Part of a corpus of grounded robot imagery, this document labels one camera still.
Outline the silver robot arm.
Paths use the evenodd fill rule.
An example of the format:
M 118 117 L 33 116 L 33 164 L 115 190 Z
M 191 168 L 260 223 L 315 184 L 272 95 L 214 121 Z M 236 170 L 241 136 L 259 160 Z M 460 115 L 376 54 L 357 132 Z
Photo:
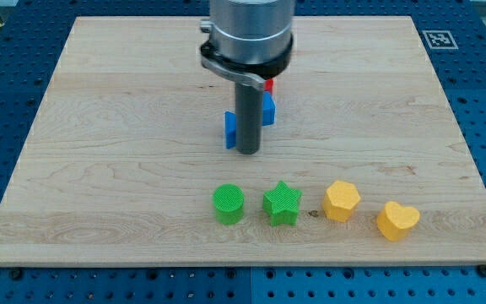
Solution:
M 211 0 L 200 21 L 201 64 L 221 78 L 263 91 L 289 65 L 294 0 Z

